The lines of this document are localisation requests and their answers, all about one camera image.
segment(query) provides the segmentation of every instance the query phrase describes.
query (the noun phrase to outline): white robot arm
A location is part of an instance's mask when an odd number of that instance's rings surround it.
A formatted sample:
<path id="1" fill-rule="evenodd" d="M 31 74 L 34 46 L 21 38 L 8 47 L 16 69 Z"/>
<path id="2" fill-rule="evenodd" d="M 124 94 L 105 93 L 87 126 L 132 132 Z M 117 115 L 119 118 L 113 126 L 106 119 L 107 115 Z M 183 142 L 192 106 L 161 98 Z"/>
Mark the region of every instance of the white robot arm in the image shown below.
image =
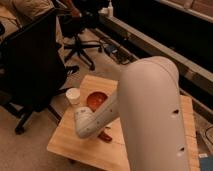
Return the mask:
<path id="1" fill-rule="evenodd" d="M 164 57 L 130 64 L 115 91 L 94 113 L 75 113 L 86 138 L 120 117 L 133 171 L 189 171 L 178 88 L 178 70 Z"/>

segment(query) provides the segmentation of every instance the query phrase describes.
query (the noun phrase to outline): cable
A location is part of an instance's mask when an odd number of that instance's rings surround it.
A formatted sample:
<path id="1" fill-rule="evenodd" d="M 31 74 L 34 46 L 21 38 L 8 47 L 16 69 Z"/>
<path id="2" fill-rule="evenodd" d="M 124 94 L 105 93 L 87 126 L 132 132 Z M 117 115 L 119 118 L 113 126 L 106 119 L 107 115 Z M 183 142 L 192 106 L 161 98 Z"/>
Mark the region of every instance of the cable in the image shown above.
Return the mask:
<path id="1" fill-rule="evenodd" d="M 208 127 L 206 130 L 205 130 L 205 132 L 204 132 L 204 135 L 205 135 L 205 137 L 206 137 L 206 139 L 211 143 L 211 145 L 213 145 L 213 142 L 211 141 L 211 139 L 209 138 L 209 136 L 208 136 L 208 131 L 209 130 L 211 130 L 213 128 L 213 125 L 212 126 L 210 126 L 210 127 Z"/>

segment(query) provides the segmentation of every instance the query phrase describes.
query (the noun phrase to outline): paper cup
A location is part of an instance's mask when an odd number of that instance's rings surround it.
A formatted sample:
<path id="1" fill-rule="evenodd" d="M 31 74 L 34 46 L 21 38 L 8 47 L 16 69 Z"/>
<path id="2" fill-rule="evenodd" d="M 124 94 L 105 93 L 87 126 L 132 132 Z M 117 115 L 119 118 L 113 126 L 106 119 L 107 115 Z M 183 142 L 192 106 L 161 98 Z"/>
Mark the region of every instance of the paper cup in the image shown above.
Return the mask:
<path id="1" fill-rule="evenodd" d="M 78 88 L 70 88 L 66 92 L 66 97 L 70 104 L 76 105 L 80 103 L 80 90 Z"/>

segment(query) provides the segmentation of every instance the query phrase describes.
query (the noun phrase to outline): floor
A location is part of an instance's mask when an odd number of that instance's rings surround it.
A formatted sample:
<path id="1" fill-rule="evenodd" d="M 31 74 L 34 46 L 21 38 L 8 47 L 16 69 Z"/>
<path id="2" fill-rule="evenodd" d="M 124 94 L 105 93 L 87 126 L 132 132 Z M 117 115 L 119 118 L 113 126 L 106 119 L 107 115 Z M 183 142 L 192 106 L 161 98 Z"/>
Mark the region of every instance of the floor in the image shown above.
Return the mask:
<path id="1" fill-rule="evenodd" d="M 82 35 L 84 40 L 98 38 L 86 30 Z M 66 65 L 78 64 L 80 71 L 70 77 L 64 87 L 79 87 L 86 74 L 101 76 L 113 80 L 119 78 L 125 68 L 118 65 L 104 52 L 99 53 L 97 49 L 87 50 L 88 54 L 95 61 L 96 70 L 90 71 L 88 67 L 76 56 L 69 60 Z M 64 95 L 55 97 L 52 106 L 63 116 L 69 105 Z M 72 164 L 68 159 L 50 153 L 46 150 L 51 135 L 57 127 L 55 120 L 48 110 L 34 113 L 22 135 L 14 133 L 14 127 L 18 120 L 0 107 L 0 170 L 3 171 L 98 171 L 99 169 L 82 164 Z M 195 113 L 196 130 L 198 134 L 199 153 L 204 155 L 213 154 L 213 145 L 205 137 L 205 131 L 211 124 L 201 115 Z M 213 129 L 207 132 L 209 139 L 213 141 Z"/>

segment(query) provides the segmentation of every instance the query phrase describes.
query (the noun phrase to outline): desk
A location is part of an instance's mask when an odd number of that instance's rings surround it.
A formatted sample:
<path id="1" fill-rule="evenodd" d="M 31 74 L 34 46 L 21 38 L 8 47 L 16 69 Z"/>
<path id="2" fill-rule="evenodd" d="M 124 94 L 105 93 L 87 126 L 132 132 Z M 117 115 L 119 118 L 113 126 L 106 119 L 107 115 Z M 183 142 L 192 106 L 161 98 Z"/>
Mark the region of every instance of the desk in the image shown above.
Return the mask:
<path id="1" fill-rule="evenodd" d="M 103 91 L 107 95 L 110 95 L 112 91 L 115 90 L 116 85 L 116 81 L 86 75 L 80 86 L 81 101 L 83 104 L 86 104 L 87 96 L 94 91 Z M 181 105 L 183 108 L 191 170 L 199 171 L 198 149 L 191 99 L 186 96 L 181 96 Z M 97 138 L 79 139 L 75 134 L 73 118 L 73 109 L 69 107 L 49 141 L 47 146 L 48 151 L 104 170 L 129 170 L 119 119 L 116 119 L 112 123 L 111 129 L 106 130 L 113 138 L 113 141 L 108 144 Z"/>

